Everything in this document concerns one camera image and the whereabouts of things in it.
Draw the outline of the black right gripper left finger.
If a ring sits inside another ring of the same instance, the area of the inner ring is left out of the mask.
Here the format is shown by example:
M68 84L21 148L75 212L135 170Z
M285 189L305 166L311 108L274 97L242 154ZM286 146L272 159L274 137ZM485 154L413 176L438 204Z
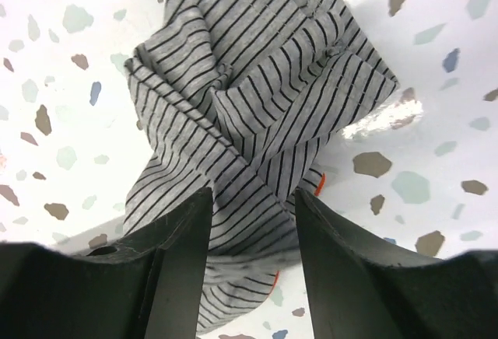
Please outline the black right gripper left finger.
M1 245L3 338L193 338L212 221L202 188L86 256Z

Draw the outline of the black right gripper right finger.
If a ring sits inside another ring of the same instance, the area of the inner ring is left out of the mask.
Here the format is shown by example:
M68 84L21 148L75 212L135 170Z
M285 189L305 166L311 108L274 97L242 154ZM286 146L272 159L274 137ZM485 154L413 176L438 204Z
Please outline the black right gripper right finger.
M296 192L314 336L495 338L497 252L442 260L404 249Z

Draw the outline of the grey striped underwear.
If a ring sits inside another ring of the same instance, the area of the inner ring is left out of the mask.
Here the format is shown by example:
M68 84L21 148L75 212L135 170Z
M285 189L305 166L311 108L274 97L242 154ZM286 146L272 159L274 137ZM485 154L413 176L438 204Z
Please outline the grey striped underwear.
M207 334L300 262L295 189L319 191L319 152L398 82L343 0L167 0L163 27L124 67L153 151L124 230L212 190L196 329Z

